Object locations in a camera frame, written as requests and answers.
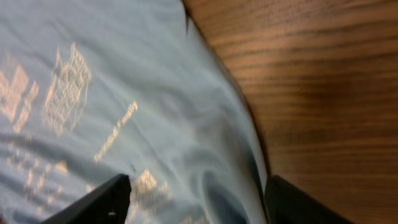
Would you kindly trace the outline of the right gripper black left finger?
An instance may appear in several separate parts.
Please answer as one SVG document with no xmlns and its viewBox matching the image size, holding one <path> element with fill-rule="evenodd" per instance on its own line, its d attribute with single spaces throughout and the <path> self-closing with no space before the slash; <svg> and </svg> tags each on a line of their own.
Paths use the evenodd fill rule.
<svg viewBox="0 0 398 224">
<path fill-rule="evenodd" d="M 130 193 L 129 176 L 118 174 L 42 224 L 124 224 Z"/>
</svg>

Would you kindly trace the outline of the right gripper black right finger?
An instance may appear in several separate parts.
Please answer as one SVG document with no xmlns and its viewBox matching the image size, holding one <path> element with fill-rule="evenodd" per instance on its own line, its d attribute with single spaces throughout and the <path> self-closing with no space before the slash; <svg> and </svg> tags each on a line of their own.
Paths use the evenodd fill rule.
<svg viewBox="0 0 398 224">
<path fill-rule="evenodd" d="M 270 224 L 352 224 L 278 175 L 268 179 L 264 203 Z"/>
</svg>

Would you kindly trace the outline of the light blue printed t-shirt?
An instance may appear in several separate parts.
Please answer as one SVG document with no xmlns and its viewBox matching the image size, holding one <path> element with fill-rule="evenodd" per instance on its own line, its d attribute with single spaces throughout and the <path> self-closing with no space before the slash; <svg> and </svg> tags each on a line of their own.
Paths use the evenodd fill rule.
<svg viewBox="0 0 398 224">
<path fill-rule="evenodd" d="M 181 1 L 2 1 L 1 219 L 120 173 L 126 223 L 266 222 L 252 119 Z"/>
</svg>

